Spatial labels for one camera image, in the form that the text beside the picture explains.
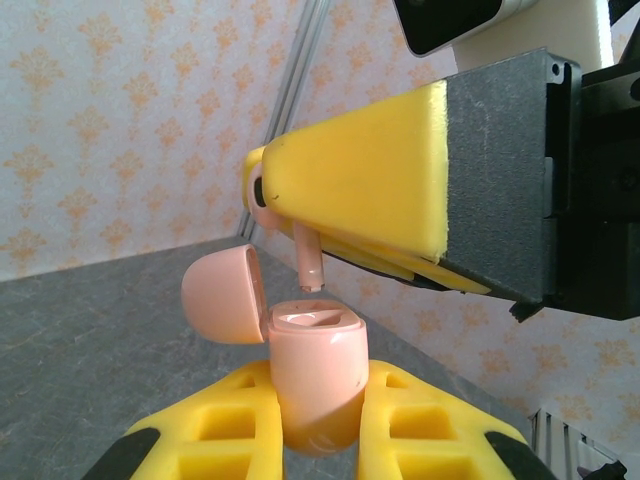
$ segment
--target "floral wallpaper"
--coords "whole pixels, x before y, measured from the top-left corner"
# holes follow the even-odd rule
[[[387,0],[333,2],[296,127],[455,73],[450,50],[412,57],[395,15]],[[639,16],[640,5],[615,26],[618,58]],[[283,235],[260,232],[258,243],[294,266]],[[501,300],[413,289],[325,261],[331,292],[523,413],[544,407],[618,453],[640,443],[640,320],[544,310],[518,325]]]
[[[235,234],[303,4],[0,1],[0,280]]]

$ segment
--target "wallpaper pattern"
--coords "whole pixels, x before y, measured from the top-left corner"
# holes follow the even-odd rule
[[[450,50],[412,57],[395,15],[386,0],[333,3],[296,127],[455,73]],[[636,7],[615,26],[616,58],[639,16]],[[286,237],[261,235],[294,266]],[[412,289],[330,258],[326,278],[345,302],[522,412],[544,407],[619,453],[640,443],[640,320],[545,310],[518,325],[506,302]]]
[[[303,4],[0,1],[0,280],[235,234]]]

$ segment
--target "gray table surface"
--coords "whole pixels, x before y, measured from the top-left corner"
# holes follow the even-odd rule
[[[0,479],[80,479],[133,423],[210,385],[260,346],[191,330],[187,267],[232,238],[0,284]],[[260,252],[270,305],[300,298],[296,273]],[[530,436],[528,420],[368,321],[370,356],[393,363]],[[353,478],[356,447],[326,458],[285,453],[290,480]]]

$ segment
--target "yellow foam holder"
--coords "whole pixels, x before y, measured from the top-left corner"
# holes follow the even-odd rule
[[[310,127],[249,153],[262,162],[266,205],[321,234],[322,248],[403,280],[489,289],[439,266],[447,251],[447,83],[440,80]]]
[[[404,370],[369,362],[358,480],[513,480],[485,438],[510,425]]]
[[[269,362],[251,363],[136,423],[160,438],[132,480],[282,480],[280,407]]]

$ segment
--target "earbud case lid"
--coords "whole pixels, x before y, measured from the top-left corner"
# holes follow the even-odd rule
[[[197,260],[182,278],[181,295],[189,324],[204,338],[227,344],[266,340],[269,309],[252,245]]]

